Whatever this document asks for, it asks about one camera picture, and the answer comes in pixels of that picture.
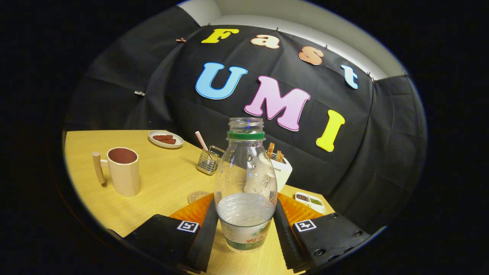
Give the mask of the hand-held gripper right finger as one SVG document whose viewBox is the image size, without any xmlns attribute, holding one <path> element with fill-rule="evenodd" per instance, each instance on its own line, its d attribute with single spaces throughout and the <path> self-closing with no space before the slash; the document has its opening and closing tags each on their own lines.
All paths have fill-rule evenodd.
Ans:
<svg viewBox="0 0 489 275">
<path fill-rule="evenodd" d="M 329 268 L 372 237 L 340 214 L 320 214 L 281 193 L 274 222 L 286 267 L 296 273 Z"/>
</svg>

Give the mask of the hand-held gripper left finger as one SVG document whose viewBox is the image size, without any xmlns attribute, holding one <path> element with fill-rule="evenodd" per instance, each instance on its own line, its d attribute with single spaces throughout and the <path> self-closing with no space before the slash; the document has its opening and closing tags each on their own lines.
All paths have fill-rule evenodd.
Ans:
<svg viewBox="0 0 489 275">
<path fill-rule="evenodd" d="M 206 273 L 217 223 L 211 193 L 170 216 L 153 215 L 122 239 L 161 263 Z"/>
</svg>

